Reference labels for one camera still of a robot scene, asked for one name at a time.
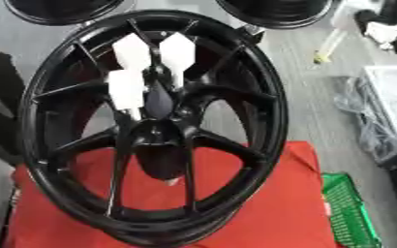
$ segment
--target black wheel rim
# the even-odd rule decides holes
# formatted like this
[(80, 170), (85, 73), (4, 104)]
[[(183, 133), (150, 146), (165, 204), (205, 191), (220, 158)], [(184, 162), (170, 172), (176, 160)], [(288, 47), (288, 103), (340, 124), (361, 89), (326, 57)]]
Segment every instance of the black wheel rim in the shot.
[[(133, 32), (151, 45), (154, 57), (158, 56), (154, 44), (163, 39), (161, 36), (183, 33), (200, 49), (197, 65), (186, 72), (183, 89), (171, 90), (169, 77), (155, 59), (147, 71), (150, 79), (146, 83), (151, 88), (152, 85), (166, 87), (172, 98), (172, 111), (155, 117), (147, 109), (146, 118), (136, 122), (114, 110), (115, 127), (82, 139), (89, 116), (100, 104), (111, 104), (104, 77), (119, 66), (112, 63), (110, 45)], [(177, 11), (117, 15), (78, 31), (48, 57), (22, 100), (20, 124), (25, 137), (22, 147), (35, 182), (73, 217), (138, 246), (177, 246), (215, 232), (271, 173), (287, 135), (288, 112), (282, 83), (264, 54), (250, 41), (214, 19)], [(200, 54), (206, 50), (212, 50), (216, 56), (203, 58)], [(85, 79), (77, 80), (68, 73), (76, 65), (86, 68)], [(228, 102), (239, 115), (249, 147), (199, 127), (204, 111), (217, 99)], [(160, 134), (159, 139), (150, 135), (155, 130)], [(179, 172), (185, 176), (185, 205), (161, 211), (121, 205), (118, 196), (125, 162), (133, 152), (142, 148), (145, 152), (155, 143), (174, 145), (184, 163), (168, 174), (152, 174), (146, 168), (144, 171), (159, 179), (174, 178)], [(228, 185), (197, 201), (192, 156), (193, 150), (202, 146), (231, 153), (244, 163)], [(110, 187), (107, 201), (87, 191), (68, 172), (76, 154), (101, 147), (114, 147), (118, 162), (114, 163), (116, 172), (111, 185), (107, 185)]]
[(16, 16), (41, 25), (70, 25), (103, 16), (123, 0), (4, 0)]
[(331, 9), (332, 0), (217, 0), (231, 15), (251, 24), (274, 29), (311, 25)]

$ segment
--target red fabric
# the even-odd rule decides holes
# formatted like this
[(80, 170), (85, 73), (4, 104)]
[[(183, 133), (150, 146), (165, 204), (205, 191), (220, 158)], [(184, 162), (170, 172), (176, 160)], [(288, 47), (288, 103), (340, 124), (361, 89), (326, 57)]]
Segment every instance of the red fabric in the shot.
[[(75, 167), (78, 180), (103, 197), (107, 195), (110, 155), (106, 149), (86, 153), (78, 158)], [(196, 152), (195, 161), (200, 198), (224, 185), (240, 164), (231, 155), (204, 148)], [(15, 180), (22, 195), (12, 216), (5, 248), (131, 247), (58, 210), (40, 193), (24, 167), (17, 169)], [(128, 206), (164, 209), (184, 202), (183, 179), (169, 187), (146, 176), (135, 160), (129, 165), (124, 183), (123, 202)], [(260, 191), (225, 227), (189, 247), (335, 248), (313, 148), (306, 142), (289, 142)]]

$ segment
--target red cushion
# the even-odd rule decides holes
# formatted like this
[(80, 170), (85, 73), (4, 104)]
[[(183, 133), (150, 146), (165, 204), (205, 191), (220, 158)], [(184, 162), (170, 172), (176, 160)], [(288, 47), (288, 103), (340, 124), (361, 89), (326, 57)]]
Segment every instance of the red cushion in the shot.
[[(83, 154), (74, 168), (78, 180), (102, 197), (107, 196), (111, 155), (107, 149)], [(199, 198), (219, 189), (240, 166), (235, 157), (206, 148), (195, 153), (195, 162)], [(15, 180), (22, 195), (4, 247), (131, 247), (57, 209), (40, 193), (25, 167), (17, 169)], [(183, 179), (174, 186), (167, 186), (149, 178), (136, 160), (129, 165), (124, 189), (124, 204), (142, 209), (176, 207), (185, 199)], [(288, 142), (275, 171), (233, 220), (189, 247), (335, 248), (321, 197), (321, 174), (313, 148), (303, 141)]]

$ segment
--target green plastic crate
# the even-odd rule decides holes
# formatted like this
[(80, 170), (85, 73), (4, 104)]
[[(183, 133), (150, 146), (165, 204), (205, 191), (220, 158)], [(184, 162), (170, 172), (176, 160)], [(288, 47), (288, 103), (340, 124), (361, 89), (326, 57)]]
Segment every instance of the green plastic crate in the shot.
[(364, 203), (347, 174), (323, 174), (323, 194), (331, 205), (335, 239), (349, 248), (380, 248), (382, 243)]

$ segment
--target black spoke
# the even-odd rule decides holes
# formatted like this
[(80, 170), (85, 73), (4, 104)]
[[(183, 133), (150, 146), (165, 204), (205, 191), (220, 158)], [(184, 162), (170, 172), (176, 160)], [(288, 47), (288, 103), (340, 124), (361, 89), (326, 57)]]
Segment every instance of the black spoke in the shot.
[(88, 50), (81, 41), (75, 41), (75, 47), (84, 55), (87, 62), (94, 67), (101, 76), (105, 76), (107, 74), (107, 69), (98, 63), (98, 59), (92, 55), (90, 50)]
[(226, 137), (214, 134), (206, 130), (200, 130), (195, 137), (195, 142), (198, 146), (215, 148), (236, 155), (244, 161), (262, 161), (266, 156), (247, 146), (235, 142)]
[(33, 97), (33, 100), (39, 102), (44, 99), (53, 98), (53, 97), (63, 97), (70, 94), (75, 94), (81, 91), (88, 90), (107, 90), (107, 84), (103, 79), (94, 79), (86, 82), (77, 83), (74, 85), (66, 86), (59, 89), (54, 89), (51, 91), (47, 91), (45, 93), (39, 94)]
[(237, 46), (235, 49), (233, 49), (231, 52), (226, 54), (223, 58), (221, 58), (217, 64), (215, 64), (208, 72), (207, 74), (210, 77), (215, 77), (216, 74), (225, 66), (227, 65), (231, 59), (234, 58), (234, 56), (241, 51), (244, 48), (244, 46)]
[(150, 40), (150, 38), (144, 33), (144, 31), (142, 31), (138, 25), (137, 22), (134, 19), (130, 19), (128, 20), (128, 22), (131, 24), (131, 26), (134, 29), (134, 33), (136, 33), (136, 35), (138, 35), (149, 47), (151, 48), (157, 48), (157, 46), (155, 46), (152, 41)]
[(195, 28), (199, 24), (198, 20), (191, 20), (186, 27), (184, 27), (180, 33), (183, 35), (188, 35), (191, 29)]
[(194, 158), (192, 141), (187, 139), (185, 144), (186, 168), (185, 168), (185, 187), (186, 187), (186, 209), (190, 212), (197, 212), (196, 181), (194, 177)]
[(198, 89), (190, 92), (185, 96), (185, 101), (194, 101), (195, 99), (202, 99), (209, 95), (216, 96), (221, 99), (235, 97), (238, 101), (245, 101), (256, 108), (266, 109), (269, 108), (276, 100), (276, 96), (268, 95), (258, 92), (245, 92), (242, 90), (234, 89), (221, 85), (205, 85), (200, 86)]
[(130, 129), (121, 128), (117, 137), (113, 170), (109, 182), (108, 206), (106, 211), (106, 216), (108, 217), (115, 218), (117, 209), (122, 205), (122, 182), (133, 154), (134, 145), (135, 141), (130, 136)]
[(73, 142), (67, 143), (56, 148), (51, 153), (51, 158), (63, 155), (76, 155), (82, 152), (91, 151), (104, 147), (114, 146), (114, 130), (113, 128), (106, 129), (100, 133), (91, 135), (86, 138), (77, 139)]

